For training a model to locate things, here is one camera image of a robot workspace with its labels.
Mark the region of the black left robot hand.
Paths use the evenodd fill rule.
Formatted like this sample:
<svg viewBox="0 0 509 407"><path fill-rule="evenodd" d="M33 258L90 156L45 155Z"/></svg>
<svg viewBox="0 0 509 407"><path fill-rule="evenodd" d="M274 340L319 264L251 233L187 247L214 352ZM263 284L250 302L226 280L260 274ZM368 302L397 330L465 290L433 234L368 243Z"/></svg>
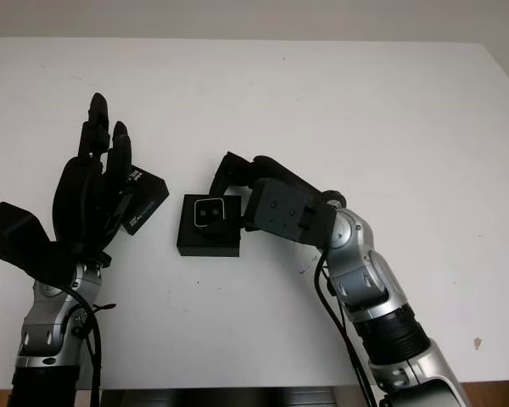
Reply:
<svg viewBox="0 0 509 407"><path fill-rule="evenodd" d="M105 97L96 92L82 124L77 155L66 163L53 198L56 240L74 256L107 266L105 248L130 203L131 139L118 121L109 130Z"/></svg>

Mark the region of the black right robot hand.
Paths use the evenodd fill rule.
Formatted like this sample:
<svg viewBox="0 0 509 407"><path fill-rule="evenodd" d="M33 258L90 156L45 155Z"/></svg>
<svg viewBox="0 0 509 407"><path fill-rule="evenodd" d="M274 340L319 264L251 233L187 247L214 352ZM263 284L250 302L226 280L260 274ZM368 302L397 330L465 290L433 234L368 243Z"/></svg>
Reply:
<svg viewBox="0 0 509 407"><path fill-rule="evenodd" d="M252 189L254 184L262 178L276 178L311 193L321 193L320 190L270 157L259 155L254 157L253 161L248 161L235 153L227 152L215 173L209 195L221 196L229 187Z"/></svg>

